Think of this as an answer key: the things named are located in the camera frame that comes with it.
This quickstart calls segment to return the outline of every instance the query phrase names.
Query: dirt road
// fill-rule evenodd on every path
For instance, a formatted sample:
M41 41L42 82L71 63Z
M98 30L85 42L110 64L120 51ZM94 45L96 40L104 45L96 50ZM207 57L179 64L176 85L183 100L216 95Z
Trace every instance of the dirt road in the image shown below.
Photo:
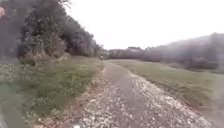
M76 122L81 128L211 128L205 118L144 78L105 63L105 85Z

